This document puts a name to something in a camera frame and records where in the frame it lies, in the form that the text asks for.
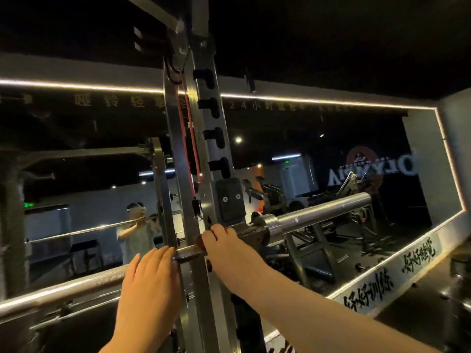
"forearm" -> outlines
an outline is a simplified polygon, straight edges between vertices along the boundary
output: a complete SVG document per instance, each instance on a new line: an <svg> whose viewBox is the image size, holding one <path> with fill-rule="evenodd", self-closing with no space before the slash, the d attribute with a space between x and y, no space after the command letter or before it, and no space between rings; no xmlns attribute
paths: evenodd
<svg viewBox="0 0 471 353"><path fill-rule="evenodd" d="M132 234L134 234L134 232L136 231L137 228L138 228L137 225L133 225L132 227L123 230L121 233L119 233L118 239L119 240L124 240L124 239L129 238Z"/></svg>
<svg viewBox="0 0 471 353"><path fill-rule="evenodd" d="M325 299L267 267L244 288L246 302L274 325L297 352L436 353L372 318Z"/></svg>

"red rope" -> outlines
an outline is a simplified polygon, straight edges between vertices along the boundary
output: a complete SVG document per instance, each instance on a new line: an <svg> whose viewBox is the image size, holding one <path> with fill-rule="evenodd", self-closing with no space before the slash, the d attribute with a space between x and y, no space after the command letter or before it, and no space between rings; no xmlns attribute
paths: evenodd
<svg viewBox="0 0 471 353"><path fill-rule="evenodd" d="M185 123L183 122L183 112L181 111L181 106L180 106L180 98L178 94L178 86L175 86L175 96L177 97L177 107L178 107L178 114L180 115L180 126L181 126L181 132L183 135L183 146L185 147L185 158L186 158L186 167L188 168L188 173L191 178L191 190L193 191L193 197L196 196L195 194L195 187L193 186L193 176L191 175L191 170L190 170L190 163L188 161L188 151L186 150L186 130L185 130Z"/></svg>
<svg viewBox="0 0 471 353"><path fill-rule="evenodd" d="M190 101L188 100L188 92L186 91L185 77L181 74L181 72L180 79L181 84L183 85L183 91L185 92L186 111L188 112L188 124L190 125L191 143L193 144L193 155L195 157L196 175L198 176L198 183L201 184L200 163L198 161L198 153L196 151L195 132L193 130L193 119L191 118Z"/></svg>

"black hair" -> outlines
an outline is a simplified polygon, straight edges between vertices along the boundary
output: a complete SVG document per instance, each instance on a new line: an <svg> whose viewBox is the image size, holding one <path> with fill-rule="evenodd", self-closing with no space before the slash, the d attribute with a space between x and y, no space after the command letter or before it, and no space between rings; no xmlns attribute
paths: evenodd
<svg viewBox="0 0 471 353"><path fill-rule="evenodd" d="M136 207L144 207L144 204L141 202L131 203L129 204L126 209L136 208Z"/></svg>

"led strip light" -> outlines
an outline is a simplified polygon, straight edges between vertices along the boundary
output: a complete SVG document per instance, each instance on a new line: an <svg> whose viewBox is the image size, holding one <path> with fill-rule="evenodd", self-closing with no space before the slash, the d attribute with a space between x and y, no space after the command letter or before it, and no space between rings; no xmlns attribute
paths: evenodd
<svg viewBox="0 0 471 353"><path fill-rule="evenodd" d="M112 87L112 86L102 86L102 85L73 84L73 83L60 83L60 82L41 82L41 81L16 80L16 79L0 79L0 86L163 94L163 89L159 89L159 88ZM179 94L185 94L185 92L180 90ZM446 139L443 123L440 118L439 110L437 107L405 105L405 104L389 104L389 103L379 103L379 102L363 102L363 101L340 101L340 100L315 99L315 98L285 98L285 97L278 97L278 96L246 95L246 94L233 94L233 93L221 93L221 97L231 98L231 99L286 101L286 102L301 102L301 103L311 103L311 104L365 106L365 107L391 108L391 109L433 110L435 112L435 116L439 124L440 133L442 136L442 140L444 142L446 156L448 157L448 161L450 163L450 168L451 168L453 180L455 181L455 186L458 192L458 197L460 199L462 209L466 210L466 204L464 202L461 188L458 183L458 176L456 174L455 163L451 157L451 149Z"/></svg>

